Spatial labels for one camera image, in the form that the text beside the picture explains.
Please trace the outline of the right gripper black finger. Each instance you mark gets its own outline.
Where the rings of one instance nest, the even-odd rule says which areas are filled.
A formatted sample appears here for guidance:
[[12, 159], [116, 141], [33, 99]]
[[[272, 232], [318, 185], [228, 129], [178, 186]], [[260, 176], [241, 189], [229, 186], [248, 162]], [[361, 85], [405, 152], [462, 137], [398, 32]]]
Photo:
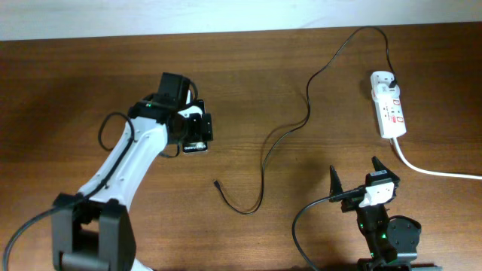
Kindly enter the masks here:
[[335, 196], [343, 192], [340, 178], [334, 166], [330, 166], [330, 195]]
[[399, 177], [385, 165], [383, 165], [377, 157], [373, 156], [371, 158], [371, 162], [376, 172], [382, 172], [387, 178], [391, 178], [393, 181], [399, 181]]

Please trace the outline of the black Samsung Galaxy phone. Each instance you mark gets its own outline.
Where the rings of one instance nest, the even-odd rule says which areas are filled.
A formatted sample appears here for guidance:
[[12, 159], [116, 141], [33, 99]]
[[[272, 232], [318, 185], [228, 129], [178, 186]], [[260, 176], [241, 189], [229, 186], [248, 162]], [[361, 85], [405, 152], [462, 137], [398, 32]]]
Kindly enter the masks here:
[[184, 154], [205, 152], [208, 150], [207, 141], [203, 139], [203, 115], [205, 114], [205, 102], [197, 100], [194, 105], [183, 113], [188, 121], [188, 136], [182, 142]]

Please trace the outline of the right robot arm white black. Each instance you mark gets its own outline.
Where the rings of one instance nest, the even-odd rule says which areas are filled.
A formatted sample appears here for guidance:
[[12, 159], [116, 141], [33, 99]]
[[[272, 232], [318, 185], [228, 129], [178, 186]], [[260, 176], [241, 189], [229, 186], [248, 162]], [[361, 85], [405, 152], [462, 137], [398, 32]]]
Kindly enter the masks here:
[[386, 204], [396, 198], [400, 178], [377, 157], [371, 158], [374, 171], [365, 183], [344, 190], [333, 166], [330, 167], [330, 201], [340, 202], [341, 211], [355, 212], [360, 233], [368, 245], [370, 258], [358, 260], [358, 270], [442, 270], [433, 263], [415, 264], [421, 223], [403, 215], [389, 216]]

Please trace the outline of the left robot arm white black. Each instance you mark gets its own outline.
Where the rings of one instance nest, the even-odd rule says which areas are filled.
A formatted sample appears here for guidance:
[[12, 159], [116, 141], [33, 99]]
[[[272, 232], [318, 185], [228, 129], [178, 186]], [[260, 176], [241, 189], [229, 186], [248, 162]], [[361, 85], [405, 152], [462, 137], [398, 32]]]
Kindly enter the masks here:
[[129, 217], [136, 191], [167, 145], [204, 151], [213, 136], [202, 99], [175, 110], [142, 100], [125, 117], [123, 135], [97, 173], [76, 194], [53, 201], [56, 270], [146, 270]]

